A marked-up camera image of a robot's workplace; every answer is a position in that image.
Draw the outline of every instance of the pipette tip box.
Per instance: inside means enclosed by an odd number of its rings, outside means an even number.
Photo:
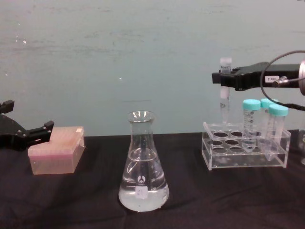
[[[272,152],[264,152],[260,136],[246,137],[242,124],[203,123],[202,155],[209,170],[228,167],[287,166],[290,132],[284,130],[281,139],[272,141]]]
[[[28,149],[33,174],[74,173],[84,149],[82,126],[54,127],[49,142]]]

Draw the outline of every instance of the erlenmeyer flask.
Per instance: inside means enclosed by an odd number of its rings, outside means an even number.
[[[153,142],[154,114],[134,111],[128,114],[131,143],[120,185],[120,202],[133,211],[152,211],[168,199],[169,189]]]

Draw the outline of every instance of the clear acrylic rack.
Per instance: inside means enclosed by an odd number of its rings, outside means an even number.
[[[202,155],[209,170],[287,166],[291,136],[287,130],[283,131],[281,139],[272,139],[272,151],[265,152],[265,139],[260,136],[246,136],[242,124],[203,123],[203,128]]]

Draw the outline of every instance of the black cable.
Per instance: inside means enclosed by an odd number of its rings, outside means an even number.
[[[262,93],[264,94],[264,96],[269,99],[270,101],[272,101],[273,103],[275,104],[279,104],[279,105],[282,105],[282,106],[285,106],[285,107],[288,107],[288,108],[292,108],[292,109],[296,109],[296,110],[299,110],[299,111],[305,111],[305,106],[301,106],[301,105],[298,105],[298,104],[284,104],[284,103],[281,103],[281,102],[278,102],[278,101],[275,101],[273,100],[272,98],[270,98],[267,93],[265,92],[264,90],[264,87],[263,87],[263,78],[264,78],[264,74],[266,72],[266,70],[270,67],[271,64],[273,64],[275,61],[285,57],[285,56],[288,56],[288,55],[291,55],[291,54],[295,54],[295,53],[305,53],[305,50],[296,50],[296,51],[291,51],[291,52],[286,52],[278,57],[276,57],[275,59],[273,59],[272,61],[270,61],[268,63],[268,65],[264,68],[264,70],[262,71],[261,73],[261,78],[260,78],[260,87],[261,87],[261,90],[262,90]],[[293,81],[300,81],[300,80],[303,80],[305,79],[305,77],[303,78],[299,78],[299,79],[293,79],[293,80],[289,80],[288,82],[293,82]]]

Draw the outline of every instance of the flask neck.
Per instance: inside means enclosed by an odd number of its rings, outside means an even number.
[[[138,148],[155,150],[151,126],[151,122],[131,123],[130,150]]]

